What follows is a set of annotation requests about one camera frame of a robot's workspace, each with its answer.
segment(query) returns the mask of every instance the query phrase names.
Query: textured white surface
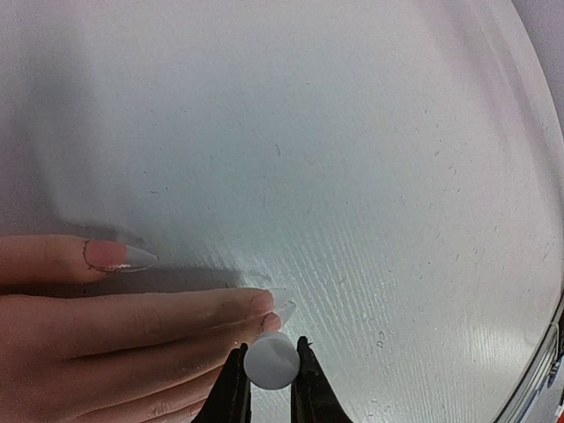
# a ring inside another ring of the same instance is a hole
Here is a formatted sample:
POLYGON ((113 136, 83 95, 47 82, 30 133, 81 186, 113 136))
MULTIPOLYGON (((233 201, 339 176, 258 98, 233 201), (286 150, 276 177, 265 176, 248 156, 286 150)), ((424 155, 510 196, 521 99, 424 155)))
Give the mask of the textured white surface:
MULTIPOLYGON (((511 4, 3 2, 4 232, 134 233, 301 299, 357 422, 482 422, 560 292, 561 133, 511 4)), ((285 392, 254 399, 288 421, 285 392)))
MULTIPOLYGON (((564 128, 564 2, 561 0, 513 0, 519 16, 531 37, 551 90, 560 127, 564 128)), ((552 423, 556 420, 554 410, 558 407, 564 374, 560 371, 557 381, 550 389, 541 392, 527 423, 539 421, 552 423)))

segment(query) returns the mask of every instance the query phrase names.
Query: long fingernail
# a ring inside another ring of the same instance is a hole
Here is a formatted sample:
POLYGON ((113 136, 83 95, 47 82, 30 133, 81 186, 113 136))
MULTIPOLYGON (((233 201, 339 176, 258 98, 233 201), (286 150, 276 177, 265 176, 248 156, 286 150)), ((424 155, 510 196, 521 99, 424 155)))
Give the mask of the long fingernail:
POLYGON ((274 308, 274 314, 276 314, 280 318, 281 328, 284 327, 286 323, 288 323, 288 320, 290 320, 290 317, 293 316, 297 307, 298 306, 296 306, 295 302, 288 301, 281 307, 274 308))
POLYGON ((86 241, 83 253, 86 264, 97 271, 142 271, 159 259, 142 249, 111 241, 86 241))
POLYGON ((262 315, 275 308, 283 307, 293 297, 293 291, 286 288, 273 288, 263 291, 252 300, 253 311, 262 315))
POLYGON ((295 296, 293 291, 288 288, 272 288, 269 291, 272 294, 272 298, 274 298, 274 308, 283 307, 295 296))

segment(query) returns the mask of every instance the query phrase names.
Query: hand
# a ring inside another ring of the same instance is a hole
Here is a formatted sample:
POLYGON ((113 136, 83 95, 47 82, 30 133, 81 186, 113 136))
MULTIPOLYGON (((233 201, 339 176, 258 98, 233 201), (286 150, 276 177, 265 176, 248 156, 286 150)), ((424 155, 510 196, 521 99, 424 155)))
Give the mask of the hand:
MULTIPOLYGON (((81 238, 0 238, 0 286, 83 284, 156 257, 81 238)), ((229 352, 278 330, 271 293, 0 296, 0 421, 173 423, 202 407, 229 352)))

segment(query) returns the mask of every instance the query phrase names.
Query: finger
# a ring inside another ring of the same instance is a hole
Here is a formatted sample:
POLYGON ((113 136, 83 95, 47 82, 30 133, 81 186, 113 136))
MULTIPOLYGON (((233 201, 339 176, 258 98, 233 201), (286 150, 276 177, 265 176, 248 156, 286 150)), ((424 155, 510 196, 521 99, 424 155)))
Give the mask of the finger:
POLYGON ((208 397, 221 368, 218 367, 193 381, 182 383, 148 397, 88 412, 76 419, 75 423, 100 423, 101 421, 141 423, 178 412, 199 404, 208 397))
POLYGON ((68 235, 0 238, 0 285, 93 282, 116 271, 137 271, 157 257, 110 241, 68 235))
POLYGON ((166 416, 147 420, 144 423, 186 423, 187 421, 192 421, 191 419, 197 416, 197 414, 202 410, 202 407, 204 407, 204 404, 205 400, 183 408, 178 412, 172 412, 166 416))
POLYGON ((274 314, 214 330, 212 334, 98 357, 74 359, 59 378, 73 398, 77 415, 133 401, 192 381, 223 366, 241 343, 252 343, 265 330, 277 330, 274 314))
POLYGON ((65 348, 64 358, 73 358, 163 344, 273 308, 270 292, 249 288, 63 300, 56 313, 72 326, 54 326, 58 333, 51 337, 54 345, 65 348))

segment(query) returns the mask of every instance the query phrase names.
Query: scratch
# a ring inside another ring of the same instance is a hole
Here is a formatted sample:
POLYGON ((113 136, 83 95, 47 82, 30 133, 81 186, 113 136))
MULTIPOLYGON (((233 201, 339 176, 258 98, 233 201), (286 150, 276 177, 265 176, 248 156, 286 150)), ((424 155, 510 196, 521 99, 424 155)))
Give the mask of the scratch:
POLYGON ((256 130, 258 130, 258 129, 261 127, 262 124, 263 124, 263 123, 260 122, 255 128, 253 128, 253 129, 250 131, 249 134, 252 134, 252 133, 255 132, 256 130))
POLYGON ((554 242, 552 243, 552 245, 550 246, 550 248, 548 249, 548 251, 546 251, 545 255, 543 256, 543 259, 541 260, 541 262, 544 262, 546 260, 546 258, 548 257, 548 255, 550 254, 550 252, 553 250, 554 247, 554 242))

